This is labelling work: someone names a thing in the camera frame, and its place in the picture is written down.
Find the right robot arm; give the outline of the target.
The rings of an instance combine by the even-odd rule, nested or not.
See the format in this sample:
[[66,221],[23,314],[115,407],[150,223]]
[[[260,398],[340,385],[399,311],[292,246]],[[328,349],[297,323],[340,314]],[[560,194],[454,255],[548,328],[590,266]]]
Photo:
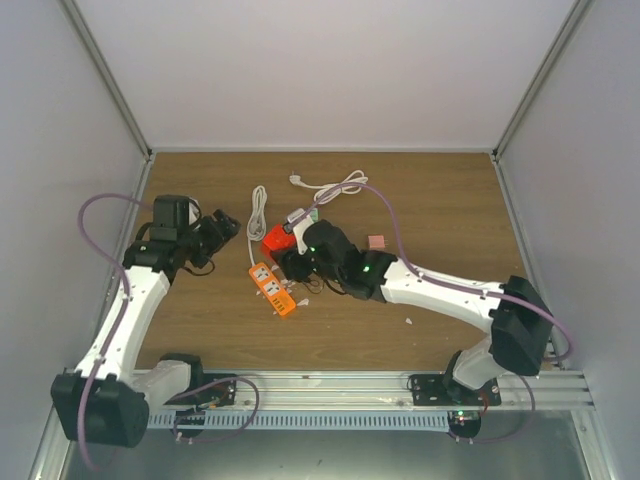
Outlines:
[[423,308],[483,332],[478,344],[453,355],[443,375],[444,396],[453,404],[468,403],[505,373],[533,377],[541,370],[550,311],[525,278],[477,282],[426,270],[392,253],[360,249],[326,220],[278,226],[263,250],[289,280],[317,275],[340,294]]

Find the red charger cube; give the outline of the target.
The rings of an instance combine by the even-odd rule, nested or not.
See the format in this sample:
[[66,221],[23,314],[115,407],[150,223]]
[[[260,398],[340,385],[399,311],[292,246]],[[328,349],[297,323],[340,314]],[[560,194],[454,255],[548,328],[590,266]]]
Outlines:
[[296,238],[285,230],[282,224],[275,225],[261,240],[261,252],[276,263],[278,258],[290,249],[297,248]]

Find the pink charger cube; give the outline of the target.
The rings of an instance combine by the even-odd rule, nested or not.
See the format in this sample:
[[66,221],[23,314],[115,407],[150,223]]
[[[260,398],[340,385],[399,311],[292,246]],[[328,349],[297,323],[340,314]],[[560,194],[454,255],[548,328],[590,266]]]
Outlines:
[[388,247],[389,241],[384,235],[369,235],[367,238],[370,249],[382,250]]

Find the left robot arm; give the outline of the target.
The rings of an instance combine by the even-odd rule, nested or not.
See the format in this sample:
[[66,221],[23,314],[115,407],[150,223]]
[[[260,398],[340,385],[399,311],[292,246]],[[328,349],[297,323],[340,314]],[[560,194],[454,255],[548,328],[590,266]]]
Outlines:
[[240,222],[221,209],[204,214],[191,197],[155,198],[151,220],[114,263],[119,288],[100,331],[75,369],[52,383],[53,405],[68,440],[132,448],[153,412],[177,399],[193,404],[203,398],[206,380],[196,355],[166,354],[140,377],[134,369],[177,273],[211,273],[214,254],[240,229]]

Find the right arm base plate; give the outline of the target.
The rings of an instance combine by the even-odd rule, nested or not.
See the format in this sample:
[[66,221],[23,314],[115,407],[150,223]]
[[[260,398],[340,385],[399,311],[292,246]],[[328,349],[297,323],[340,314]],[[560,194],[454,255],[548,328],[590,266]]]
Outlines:
[[408,377],[406,389],[412,396],[414,406],[483,407],[485,404],[502,404],[496,379],[487,381],[477,391],[462,388],[457,393],[450,393],[444,385],[443,373],[417,373]]

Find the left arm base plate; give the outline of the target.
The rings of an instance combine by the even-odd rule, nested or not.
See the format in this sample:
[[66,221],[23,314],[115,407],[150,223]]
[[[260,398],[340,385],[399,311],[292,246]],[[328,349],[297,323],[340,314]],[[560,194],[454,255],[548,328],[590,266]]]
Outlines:
[[[184,392],[181,392],[175,398],[171,398],[166,404],[170,406],[195,406],[198,408],[209,408],[212,405],[233,405],[236,389],[235,377],[236,374],[231,372],[204,372],[192,379]],[[202,389],[190,396],[185,395],[186,392],[191,392],[213,382],[216,382],[216,385],[209,386],[207,389]]]

